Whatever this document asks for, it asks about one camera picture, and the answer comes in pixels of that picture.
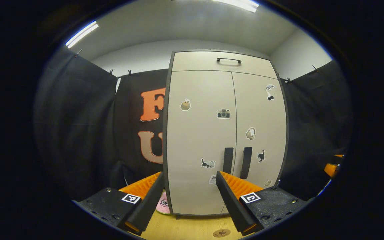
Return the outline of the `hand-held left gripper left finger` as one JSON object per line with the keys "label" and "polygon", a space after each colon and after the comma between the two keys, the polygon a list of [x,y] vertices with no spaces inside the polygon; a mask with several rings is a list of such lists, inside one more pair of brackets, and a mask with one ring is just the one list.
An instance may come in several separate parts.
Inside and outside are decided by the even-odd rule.
{"label": "hand-held left gripper left finger", "polygon": [[158,172],[121,189],[106,187],[73,203],[111,228],[141,235],[147,228],[164,190]]}

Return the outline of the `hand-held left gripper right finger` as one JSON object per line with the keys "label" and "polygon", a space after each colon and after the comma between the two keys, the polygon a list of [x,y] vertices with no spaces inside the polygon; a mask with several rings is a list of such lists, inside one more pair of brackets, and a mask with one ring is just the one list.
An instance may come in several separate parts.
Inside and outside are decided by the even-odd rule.
{"label": "hand-held left gripper right finger", "polygon": [[216,174],[216,186],[242,235],[271,230],[307,207],[280,187],[262,188],[223,171]]}

